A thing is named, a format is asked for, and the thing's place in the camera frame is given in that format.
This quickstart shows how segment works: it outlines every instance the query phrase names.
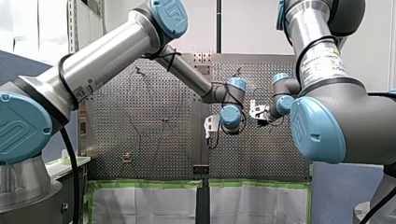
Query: sticker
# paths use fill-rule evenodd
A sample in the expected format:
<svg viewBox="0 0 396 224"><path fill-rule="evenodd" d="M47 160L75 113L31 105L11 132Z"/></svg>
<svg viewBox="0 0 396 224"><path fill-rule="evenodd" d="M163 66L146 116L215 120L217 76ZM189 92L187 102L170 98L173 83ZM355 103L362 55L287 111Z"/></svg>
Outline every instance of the sticker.
<svg viewBox="0 0 396 224"><path fill-rule="evenodd" d="M347 70L338 49L324 49L318 56L301 63L304 83L331 77L347 77Z"/></svg>
<svg viewBox="0 0 396 224"><path fill-rule="evenodd" d="M74 90L74 94L78 101L81 101L87 98L89 95L92 95L97 89L98 87L96 86L95 82L90 78L87 80L85 85L76 88Z"/></svg>

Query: warning label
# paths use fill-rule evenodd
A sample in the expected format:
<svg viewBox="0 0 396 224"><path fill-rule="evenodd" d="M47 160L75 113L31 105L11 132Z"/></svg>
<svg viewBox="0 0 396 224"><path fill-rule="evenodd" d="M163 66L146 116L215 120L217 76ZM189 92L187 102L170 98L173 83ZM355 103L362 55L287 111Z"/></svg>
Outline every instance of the warning label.
<svg viewBox="0 0 396 224"><path fill-rule="evenodd" d="M309 83L315 79L347 77L347 70L337 49L325 49L301 63L301 74L304 82Z"/></svg>

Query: light blue joint cap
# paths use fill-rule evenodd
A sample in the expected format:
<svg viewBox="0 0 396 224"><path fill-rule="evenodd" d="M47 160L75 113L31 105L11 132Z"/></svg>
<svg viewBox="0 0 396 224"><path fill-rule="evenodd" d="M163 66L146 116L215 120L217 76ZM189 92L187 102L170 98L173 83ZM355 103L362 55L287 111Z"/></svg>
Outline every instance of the light blue joint cap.
<svg viewBox="0 0 396 224"><path fill-rule="evenodd" d="M286 73L279 73L273 76L273 85L276 84L278 81L285 79L285 78L290 78L290 76Z"/></svg>
<svg viewBox="0 0 396 224"><path fill-rule="evenodd" d="M294 98L289 95L284 95L276 101L276 110L281 115L288 115L291 110L291 105L294 102Z"/></svg>
<svg viewBox="0 0 396 224"><path fill-rule="evenodd" d="M151 0L154 19L172 38L184 35L189 27L186 9L180 0Z"/></svg>
<svg viewBox="0 0 396 224"><path fill-rule="evenodd" d="M320 101L302 97L290 111L295 146L311 161L339 163L346 156L346 141L335 117Z"/></svg>
<svg viewBox="0 0 396 224"><path fill-rule="evenodd" d="M241 91L247 91L247 81L242 77L231 77L228 82L229 85L232 85L238 88Z"/></svg>
<svg viewBox="0 0 396 224"><path fill-rule="evenodd" d="M241 112L236 105L226 105L220 110L221 123L227 129L235 129L239 126Z"/></svg>
<svg viewBox="0 0 396 224"><path fill-rule="evenodd" d="M52 133L49 113L31 98L0 92L0 163L28 160L47 145Z"/></svg>

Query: robotic arm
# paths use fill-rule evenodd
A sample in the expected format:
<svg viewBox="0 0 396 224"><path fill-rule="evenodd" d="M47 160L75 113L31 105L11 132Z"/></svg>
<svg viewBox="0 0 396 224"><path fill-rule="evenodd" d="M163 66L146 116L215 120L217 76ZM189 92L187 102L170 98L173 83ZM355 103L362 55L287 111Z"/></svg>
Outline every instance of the robotic arm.
<svg viewBox="0 0 396 224"><path fill-rule="evenodd" d="M122 26L76 54L63 57L58 66L38 77L17 77L0 86L1 220L26 223L31 218L20 212L33 214L28 209L58 203L52 200L59 198L62 186L50 182L40 157L42 149L69 122L81 101L141 56L170 68L206 103L222 103L224 130L238 132L247 83L231 78L214 88L167 45L181 37L187 27L187 14L179 0L150 0L132 10ZM58 216L61 206L52 207L54 212L42 211L43 220L36 222L62 223Z"/></svg>
<svg viewBox="0 0 396 224"><path fill-rule="evenodd" d="M312 161L396 162L394 100L369 95L347 74L337 48L358 29L365 2L287 1L281 8L297 80L276 75L273 103L252 104L250 115L265 124L290 114L295 146Z"/></svg>
<svg viewBox="0 0 396 224"><path fill-rule="evenodd" d="M203 102L207 104L222 104L219 113L221 128L227 134L238 134L242 121L242 107L247 89L247 82L241 77L231 77L223 85L210 83L198 70L186 62L176 50L166 46L156 61L164 68L169 68L170 72L199 94ZM211 130L216 130L215 126L219 122L213 120Z"/></svg>

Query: perforated metal panel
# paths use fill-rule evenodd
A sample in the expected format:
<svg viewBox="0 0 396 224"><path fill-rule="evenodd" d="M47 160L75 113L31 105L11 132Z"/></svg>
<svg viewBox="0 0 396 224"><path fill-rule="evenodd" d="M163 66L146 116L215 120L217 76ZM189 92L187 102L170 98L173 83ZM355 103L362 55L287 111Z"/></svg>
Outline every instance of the perforated metal panel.
<svg viewBox="0 0 396 224"><path fill-rule="evenodd" d="M267 105L271 101L273 75L280 72L294 74L293 57L225 55L212 61L214 81L224 82L241 68L241 77L247 79L248 90L244 103L246 129L237 136L220 133L219 145L209 151L210 176L309 181L309 162L293 144L289 117L285 117L283 124L278 127L260 128L248 115L251 99L256 99L260 105ZM219 113L218 105L212 108L215 113Z"/></svg>
<svg viewBox="0 0 396 224"><path fill-rule="evenodd" d="M87 105L89 179L192 177L191 91L159 64L136 61Z"/></svg>
<svg viewBox="0 0 396 224"><path fill-rule="evenodd" d="M212 178L309 181L310 162L292 142L289 119L279 127L259 128L248 117L253 94L258 104L268 104L272 76L293 74L294 58L215 54L195 63L210 65L212 79L220 82L241 67L248 82L246 129L237 136L220 133L218 147L208 151L204 136L199 137L201 113L207 111L160 65L138 60L87 101L87 151L93 158L89 179L191 179L192 166L209 161ZM213 112L219 112L219 105Z"/></svg>

